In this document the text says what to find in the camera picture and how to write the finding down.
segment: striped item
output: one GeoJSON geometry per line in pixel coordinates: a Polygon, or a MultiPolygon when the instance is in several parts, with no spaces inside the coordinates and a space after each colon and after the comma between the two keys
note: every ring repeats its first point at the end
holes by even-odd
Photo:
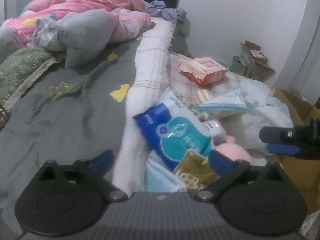
{"type": "Polygon", "coordinates": [[[206,101],[213,99],[213,95],[211,95],[207,90],[201,89],[196,94],[196,102],[197,105],[201,105],[206,101]]]}

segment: small colorful object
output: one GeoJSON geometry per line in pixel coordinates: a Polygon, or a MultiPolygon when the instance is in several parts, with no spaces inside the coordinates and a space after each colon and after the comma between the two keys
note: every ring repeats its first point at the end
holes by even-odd
{"type": "Polygon", "coordinates": [[[52,20],[55,20],[56,19],[56,17],[57,17],[57,15],[55,14],[55,13],[52,13],[52,14],[50,14],[50,16],[49,16],[52,20]]]}
{"type": "Polygon", "coordinates": [[[204,102],[207,102],[211,99],[214,99],[214,96],[211,95],[207,90],[201,89],[196,94],[197,105],[202,105],[204,102]]]}

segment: green blanket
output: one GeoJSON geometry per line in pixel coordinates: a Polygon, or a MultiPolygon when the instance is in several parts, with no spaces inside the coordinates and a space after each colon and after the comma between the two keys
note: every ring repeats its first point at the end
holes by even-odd
{"type": "Polygon", "coordinates": [[[50,66],[64,59],[65,53],[35,46],[11,54],[0,65],[0,104],[11,109],[50,66]]]}

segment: light blue package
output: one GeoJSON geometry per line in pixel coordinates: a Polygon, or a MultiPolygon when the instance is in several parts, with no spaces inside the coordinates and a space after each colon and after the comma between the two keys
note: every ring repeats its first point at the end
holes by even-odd
{"type": "Polygon", "coordinates": [[[146,188],[148,192],[186,192],[187,186],[166,167],[152,151],[147,160],[146,188]]]}
{"type": "Polygon", "coordinates": [[[183,106],[171,89],[167,89],[156,104],[134,119],[171,171],[189,150],[207,157],[215,148],[209,131],[183,106]]]}

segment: gold package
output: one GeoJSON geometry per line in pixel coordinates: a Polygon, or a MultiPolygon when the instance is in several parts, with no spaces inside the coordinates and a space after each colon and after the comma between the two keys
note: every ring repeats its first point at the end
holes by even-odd
{"type": "Polygon", "coordinates": [[[173,173],[186,184],[192,195],[219,179],[208,160],[193,151],[188,151],[173,173]]]}

